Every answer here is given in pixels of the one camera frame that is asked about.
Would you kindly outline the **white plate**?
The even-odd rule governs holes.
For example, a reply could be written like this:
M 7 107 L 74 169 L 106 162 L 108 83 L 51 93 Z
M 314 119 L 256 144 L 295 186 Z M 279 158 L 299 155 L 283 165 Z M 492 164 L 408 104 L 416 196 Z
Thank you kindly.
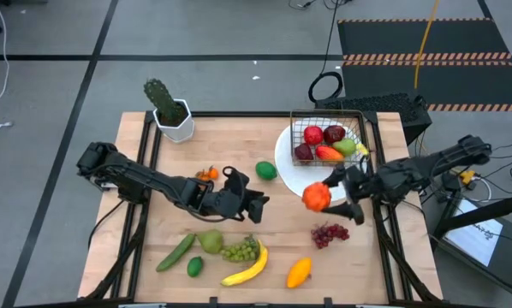
M 305 142 L 303 132 L 306 127 L 318 126 L 325 130 L 331 125 L 342 126 L 346 131 L 345 139 L 352 139 L 357 145 L 364 144 L 356 118 L 292 117 L 291 123 L 277 138 L 274 154 L 277 172 L 286 187 L 300 197 L 307 186 L 327 178 L 337 162 L 320 160 L 315 154 L 316 145 L 310 145 L 314 159 L 303 163 L 295 157 L 294 148 Z

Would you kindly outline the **small green lime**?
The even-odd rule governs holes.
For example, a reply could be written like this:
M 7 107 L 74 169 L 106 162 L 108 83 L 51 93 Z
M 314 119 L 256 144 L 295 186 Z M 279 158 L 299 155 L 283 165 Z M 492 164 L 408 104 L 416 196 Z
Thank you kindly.
M 197 277 L 204 267 L 204 260 L 201 256 L 191 258 L 187 266 L 188 276 L 194 278 Z

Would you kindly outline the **yellow banana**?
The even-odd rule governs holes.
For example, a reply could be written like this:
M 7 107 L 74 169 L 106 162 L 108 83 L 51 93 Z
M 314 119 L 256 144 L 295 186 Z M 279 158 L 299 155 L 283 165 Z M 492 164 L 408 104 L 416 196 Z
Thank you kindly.
M 263 245 L 261 240 L 257 240 L 259 244 L 259 257 L 252 267 L 245 269 L 244 271 L 238 272 L 236 274 L 225 277 L 221 280 L 221 285 L 224 287 L 233 287 L 235 285 L 242 284 L 246 281 L 253 279 L 257 276 L 261 271 L 264 270 L 269 252 L 267 248 Z

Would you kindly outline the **green cactus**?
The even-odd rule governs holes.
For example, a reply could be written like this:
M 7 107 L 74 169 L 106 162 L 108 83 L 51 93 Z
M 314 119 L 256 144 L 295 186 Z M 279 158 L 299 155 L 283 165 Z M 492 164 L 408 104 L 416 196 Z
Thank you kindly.
M 158 122 L 163 126 L 177 127 L 187 117 L 183 104 L 177 103 L 170 95 L 166 85 L 159 79 L 149 79 L 144 84 L 144 93 L 154 105 Z

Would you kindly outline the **red orange mango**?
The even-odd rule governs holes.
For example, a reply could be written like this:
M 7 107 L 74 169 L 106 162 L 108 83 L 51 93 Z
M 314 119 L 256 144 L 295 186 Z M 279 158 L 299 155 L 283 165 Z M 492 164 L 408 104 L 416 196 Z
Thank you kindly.
M 327 162 L 341 162 L 344 156 L 341 152 L 327 145 L 319 145 L 315 149 L 317 158 Z

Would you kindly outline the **large green lime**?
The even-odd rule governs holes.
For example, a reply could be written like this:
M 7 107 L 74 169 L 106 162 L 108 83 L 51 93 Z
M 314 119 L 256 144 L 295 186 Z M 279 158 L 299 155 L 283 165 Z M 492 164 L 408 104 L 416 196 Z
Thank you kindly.
M 267 161 L 256 163 L 255 172 L 259 178 L 265 181 L 272 181 L 277 177 L 276 167 Z

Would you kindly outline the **green pear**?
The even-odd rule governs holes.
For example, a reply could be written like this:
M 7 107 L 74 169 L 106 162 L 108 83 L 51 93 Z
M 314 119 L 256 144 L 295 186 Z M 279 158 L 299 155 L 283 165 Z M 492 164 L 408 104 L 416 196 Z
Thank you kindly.
M 202 249 L 210 254 L 220 253 L 223 246 L 223 234 L 216 230 L 211 229 L 199 234 L 196 234 Z

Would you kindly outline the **dark red pomegranate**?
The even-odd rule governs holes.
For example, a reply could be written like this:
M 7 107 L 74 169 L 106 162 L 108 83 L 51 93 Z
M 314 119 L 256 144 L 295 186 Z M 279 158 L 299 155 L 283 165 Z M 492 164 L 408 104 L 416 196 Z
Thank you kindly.
M 295 157 L 299 161 L 302 161 L 303 163 L 307 163 L 314 159 L 313 153 L 312 153 L 312 148 L 306 143 L 302 143 L 302 144 L 299 144 L 298 146 L 296 146 L 294 148 L 294 154 L 295 154 Z

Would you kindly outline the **dark red apple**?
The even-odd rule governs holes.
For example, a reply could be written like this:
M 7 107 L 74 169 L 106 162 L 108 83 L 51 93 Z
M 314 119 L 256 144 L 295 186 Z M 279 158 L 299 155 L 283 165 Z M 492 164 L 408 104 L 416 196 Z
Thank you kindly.
M 342 126 L 331 125 L 324 130 L 323 135 L 324 142 L 328 145 L 333 145 L 335 142 L 344 139 L 346 131 Z

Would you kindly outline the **bright red round fruit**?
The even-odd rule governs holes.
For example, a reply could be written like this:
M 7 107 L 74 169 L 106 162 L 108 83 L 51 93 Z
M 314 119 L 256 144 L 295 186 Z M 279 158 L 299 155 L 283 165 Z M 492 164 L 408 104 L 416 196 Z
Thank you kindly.
M 319 145 L 324 140 L 324 132 L 321 127 L 308 126 L 304 129 L 303 138 L 308 145 Z

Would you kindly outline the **pale green fruit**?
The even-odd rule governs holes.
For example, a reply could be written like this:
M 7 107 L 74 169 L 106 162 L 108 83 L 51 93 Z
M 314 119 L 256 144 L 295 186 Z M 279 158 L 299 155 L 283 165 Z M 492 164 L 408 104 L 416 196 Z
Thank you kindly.
M 356 152 L 356 143 L 352 139 L 342 139 L 332 144 L 332 147 L 344 157 L 350 157 Z

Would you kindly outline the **yellow orange lemon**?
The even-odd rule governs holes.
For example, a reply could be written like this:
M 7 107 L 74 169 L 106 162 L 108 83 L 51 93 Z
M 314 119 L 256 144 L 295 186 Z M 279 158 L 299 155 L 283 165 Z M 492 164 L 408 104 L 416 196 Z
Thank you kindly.
M 312 259 L 301 258 L 291 267 L 287 276 L 287 287 L 296 288 L 302 285 L 311 275 Z

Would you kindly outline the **red bell pepper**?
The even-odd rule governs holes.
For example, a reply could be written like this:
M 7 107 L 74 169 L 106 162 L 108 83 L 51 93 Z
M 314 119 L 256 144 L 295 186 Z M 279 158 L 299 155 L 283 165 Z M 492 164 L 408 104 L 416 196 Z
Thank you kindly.
M 308 210 L 320 212 L 330 206 L 330 189 L 322 182 L 315 182 L 304 189 L 301 200 Z

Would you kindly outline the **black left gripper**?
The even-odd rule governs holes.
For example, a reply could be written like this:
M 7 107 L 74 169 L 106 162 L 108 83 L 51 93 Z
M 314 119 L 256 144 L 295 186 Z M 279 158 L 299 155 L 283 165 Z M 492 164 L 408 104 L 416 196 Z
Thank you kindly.
M 247 189 L 249 178 L 237 169 L 225 167 L 223 174 L 227 180 L 217 192 L 212 191 L 212 181 L 200 182 L 198 217 L 202 220 L 209 220 L 210 216 L 218 216 L 218 220 L 244 220 L 245 211 L 253 223 L 261 223 L 263 206 L 270 198 Z

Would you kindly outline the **green cucumber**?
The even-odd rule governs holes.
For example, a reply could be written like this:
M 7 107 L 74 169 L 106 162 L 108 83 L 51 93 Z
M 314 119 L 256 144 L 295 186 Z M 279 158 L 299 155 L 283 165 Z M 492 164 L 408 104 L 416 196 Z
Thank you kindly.
M 157 266 L 157 272 L 163 272 L 175 265 L 182 256 L 192 247 L 195 241 L 195 234 L 186 235 L 182 241 L 169 253 Z

